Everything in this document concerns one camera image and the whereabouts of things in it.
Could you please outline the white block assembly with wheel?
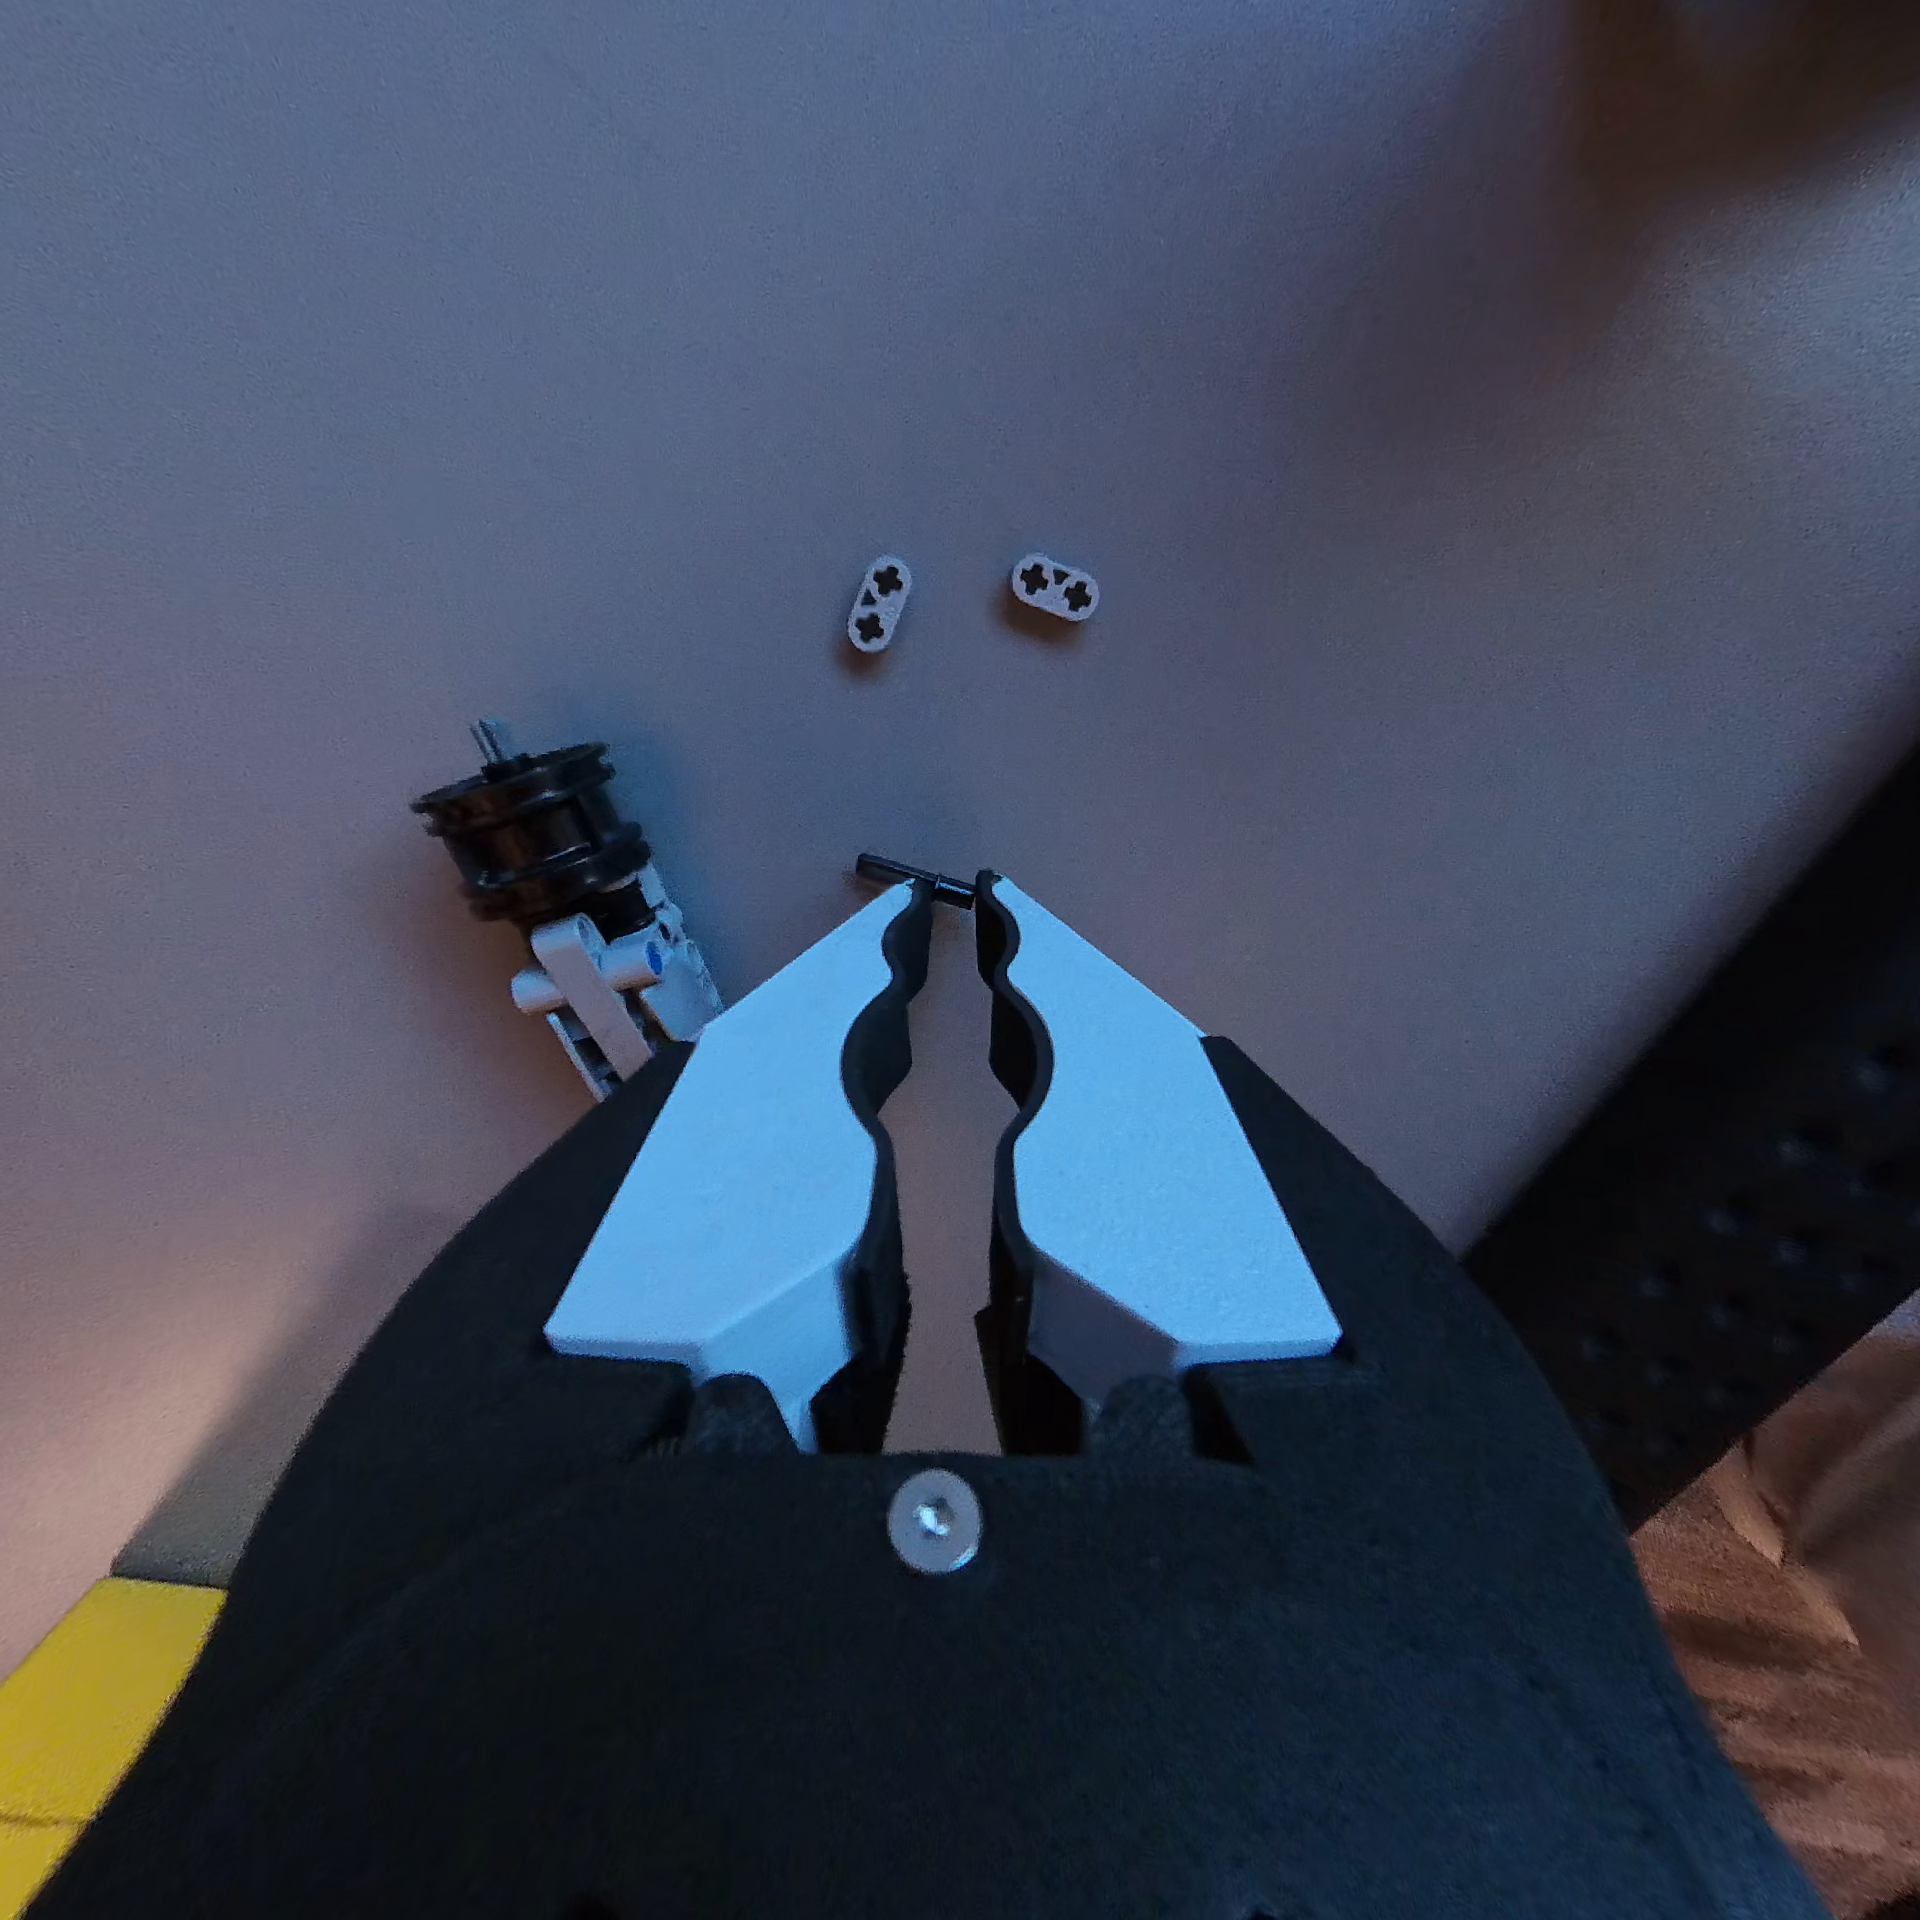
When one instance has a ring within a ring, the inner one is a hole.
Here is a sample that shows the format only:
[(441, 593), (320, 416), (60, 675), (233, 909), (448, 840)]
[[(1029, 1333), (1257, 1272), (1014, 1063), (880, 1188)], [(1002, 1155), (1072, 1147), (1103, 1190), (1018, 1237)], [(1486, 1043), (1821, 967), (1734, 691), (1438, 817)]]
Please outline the white block assembly with wheel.
[(522, 752), (494, 718), (471, 724), (481, 767), (410, 803), (450, 855), (480, 920), (516, 927), (533, 955), (514, 1006), (541, 1019), (593, 1100), (661, 1046), (695, 1043), (721, 996), (641, 828), (612, 793), (601, 740)]

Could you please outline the yellow plastic bin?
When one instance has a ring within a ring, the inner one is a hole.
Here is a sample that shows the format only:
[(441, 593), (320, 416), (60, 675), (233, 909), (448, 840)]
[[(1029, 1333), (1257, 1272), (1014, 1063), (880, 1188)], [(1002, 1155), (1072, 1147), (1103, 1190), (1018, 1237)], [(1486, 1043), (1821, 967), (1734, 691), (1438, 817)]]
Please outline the yellow plastic bin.
[(20, 1916), (170, 1708), (222, 1588), (98, 1579), (2, 1684), (2, 1916)]

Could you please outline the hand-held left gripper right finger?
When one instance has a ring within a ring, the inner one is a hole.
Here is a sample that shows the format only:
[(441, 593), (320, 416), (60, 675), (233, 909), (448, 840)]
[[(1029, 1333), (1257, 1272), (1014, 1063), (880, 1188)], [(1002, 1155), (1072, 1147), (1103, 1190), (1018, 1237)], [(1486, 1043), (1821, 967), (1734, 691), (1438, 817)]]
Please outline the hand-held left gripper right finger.
[(1332, 1356), (1342, 1325), (1209, 1036), (993, 871), (973, 931), (1014, 1102), (975, 1313), (1001, 1448), (1079, 1451), (1132, 1381)]

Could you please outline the black perforated panel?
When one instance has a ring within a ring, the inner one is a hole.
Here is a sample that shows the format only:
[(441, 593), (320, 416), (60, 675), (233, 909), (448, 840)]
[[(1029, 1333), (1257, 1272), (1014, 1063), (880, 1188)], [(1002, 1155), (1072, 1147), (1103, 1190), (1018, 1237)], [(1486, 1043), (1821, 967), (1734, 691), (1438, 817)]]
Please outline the black perforated panel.
[(1914, 1294), (1914, 752), (1463, 1263), (1624, 1529)]

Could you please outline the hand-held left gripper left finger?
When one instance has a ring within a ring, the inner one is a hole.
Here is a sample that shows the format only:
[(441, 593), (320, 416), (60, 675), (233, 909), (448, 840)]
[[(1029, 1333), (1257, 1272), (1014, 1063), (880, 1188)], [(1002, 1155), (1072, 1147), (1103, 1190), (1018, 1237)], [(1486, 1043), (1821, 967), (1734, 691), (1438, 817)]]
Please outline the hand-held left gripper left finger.
[(562, 1356), (760, 1381), (799, 1448), (876, 1454), (909, 1300), (880, 1105), (909, 1069), (933, 883), (710, 1022), (544, 1324)]

